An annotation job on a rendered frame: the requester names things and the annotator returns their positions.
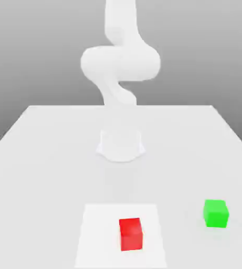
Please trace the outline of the small red cube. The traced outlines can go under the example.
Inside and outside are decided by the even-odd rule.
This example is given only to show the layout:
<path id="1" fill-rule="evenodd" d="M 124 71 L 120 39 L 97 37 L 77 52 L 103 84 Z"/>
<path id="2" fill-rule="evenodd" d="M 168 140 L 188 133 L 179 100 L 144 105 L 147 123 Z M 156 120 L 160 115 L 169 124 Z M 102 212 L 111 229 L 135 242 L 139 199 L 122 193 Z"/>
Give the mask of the small red cube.
<path id="1" fill-rule="evenodd" d="M 121 251 L 141 250 L 143 248 L 143 232 L 140 218 L 120 219 Z"/>

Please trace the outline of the small green cube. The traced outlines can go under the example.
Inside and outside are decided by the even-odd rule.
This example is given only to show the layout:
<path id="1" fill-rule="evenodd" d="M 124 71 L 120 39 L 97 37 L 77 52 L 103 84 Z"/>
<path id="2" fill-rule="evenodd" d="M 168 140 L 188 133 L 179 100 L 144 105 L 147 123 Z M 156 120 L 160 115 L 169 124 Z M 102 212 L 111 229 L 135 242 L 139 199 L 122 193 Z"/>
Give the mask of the small green cube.
<path id="1" fill-rule="evenodd" d="M 226 228 L 229 210 L 224 200 L 205 200 L 203 217 L 207 227 Z"/>

